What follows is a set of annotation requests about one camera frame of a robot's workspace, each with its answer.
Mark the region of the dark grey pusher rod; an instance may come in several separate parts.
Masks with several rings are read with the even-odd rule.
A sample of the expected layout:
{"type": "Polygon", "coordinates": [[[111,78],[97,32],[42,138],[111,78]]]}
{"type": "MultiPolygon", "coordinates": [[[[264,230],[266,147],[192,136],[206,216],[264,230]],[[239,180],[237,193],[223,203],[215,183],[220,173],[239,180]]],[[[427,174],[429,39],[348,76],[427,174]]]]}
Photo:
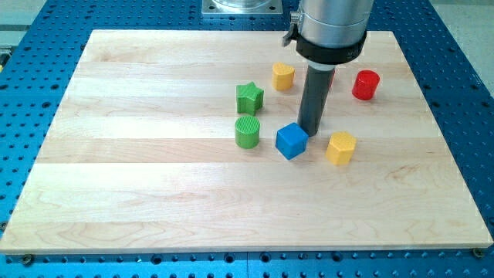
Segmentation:
{"type": "Polygon", "coordinates": [[[334,65],[308,65],[297,123],[309,137],[319,129],[334,70],[334,65]]]}

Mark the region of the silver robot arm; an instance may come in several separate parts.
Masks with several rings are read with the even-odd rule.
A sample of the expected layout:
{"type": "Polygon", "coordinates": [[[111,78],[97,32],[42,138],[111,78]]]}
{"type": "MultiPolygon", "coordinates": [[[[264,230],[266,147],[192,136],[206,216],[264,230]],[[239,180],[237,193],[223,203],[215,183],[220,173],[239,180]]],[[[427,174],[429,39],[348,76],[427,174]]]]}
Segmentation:
{"type": "Polygon", "coordinates": [[[301,0],[290,14],[282,45],[296,43],[307,60],[297,123],[312,137],[319,129],[336,66],[356,59],[367,38],[373,0],[301,0]]]}

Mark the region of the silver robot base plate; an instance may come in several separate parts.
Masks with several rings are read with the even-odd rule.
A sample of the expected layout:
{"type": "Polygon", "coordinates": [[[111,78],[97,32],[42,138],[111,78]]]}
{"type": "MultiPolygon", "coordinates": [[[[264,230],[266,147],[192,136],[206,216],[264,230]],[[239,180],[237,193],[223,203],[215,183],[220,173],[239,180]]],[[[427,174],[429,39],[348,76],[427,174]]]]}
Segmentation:
{"type": "Polygon", "coordinates": [[[281,0],[202,0],[203,15],[283,14],[281,0]]]}

